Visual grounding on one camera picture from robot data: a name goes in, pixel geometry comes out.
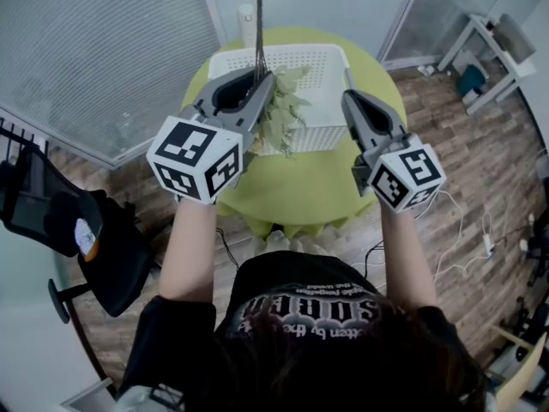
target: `green leaves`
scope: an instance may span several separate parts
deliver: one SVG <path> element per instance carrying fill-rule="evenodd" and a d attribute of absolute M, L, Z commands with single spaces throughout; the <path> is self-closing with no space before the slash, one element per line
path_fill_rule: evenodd
<path fill-rule="evenodd" d="M 274 71 L 276 85 L 273 97 L 268 105 L 265 116 L 259 126 L 260 139 L 269 142 L 286 156 L 291 156 L 290 150 L 295 123 L 305 127 L 305 121 L 299 115 L 301 106 L 310 106 L 308 100 L 295 95 L 298 83 L 311 70 L 311 67 L 296 67 L 288 69 L 281 66 Z"/>

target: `black t-shirt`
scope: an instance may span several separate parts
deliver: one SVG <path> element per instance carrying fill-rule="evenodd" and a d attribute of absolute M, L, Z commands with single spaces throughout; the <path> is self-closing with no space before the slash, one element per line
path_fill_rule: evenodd
<path fill-rule="evenodd" d="M 275 315 L 299 341 L 349 341 L 381 315 L 383 296 L 355 269 L 335 257 L 278 251 L 254 257 L 238 270 L 226 317 L 214 331 L 215 307 L 157 296 L 143 310 L 124 381 L 131 386 L 174 386 L 190 378 L 216 336 L 250 328 L 251 314 Z M 418 310 L 428 330 L 464 351 L 455 326 L 436 307 Z"/>

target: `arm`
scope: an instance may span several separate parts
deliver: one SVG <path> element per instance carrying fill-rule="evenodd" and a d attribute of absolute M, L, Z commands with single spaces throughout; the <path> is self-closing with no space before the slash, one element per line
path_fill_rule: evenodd
<path fill-rule="evenodd" d="M 410 211 L 396 214 L 381 204 L 387 296 L 400 306 L 436 306 L 432 274 Z"/>
<path fill-rule="evenodd" d="M 211 302 L 214 294 L 215 206 L 183 198 L 160 272 L 169 300 Z"/>

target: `white bottle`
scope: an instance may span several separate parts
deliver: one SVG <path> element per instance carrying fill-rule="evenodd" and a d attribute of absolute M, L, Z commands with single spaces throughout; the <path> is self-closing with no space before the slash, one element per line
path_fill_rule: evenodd
<path fill-rule="evenodd" d="M 240 38 L 245 48 L 256 47 L 256 11 L 252 4 L 241 4 L 238 8 L 238 25 L 240 26 Z"/>

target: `window blinds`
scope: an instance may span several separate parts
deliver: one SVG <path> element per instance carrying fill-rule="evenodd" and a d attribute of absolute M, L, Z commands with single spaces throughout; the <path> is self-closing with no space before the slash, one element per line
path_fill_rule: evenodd
<path fill-rule="evenodd" d="M 218 48 L 204 0 L 0 0 L 0 108 L 114 166 Z"/>

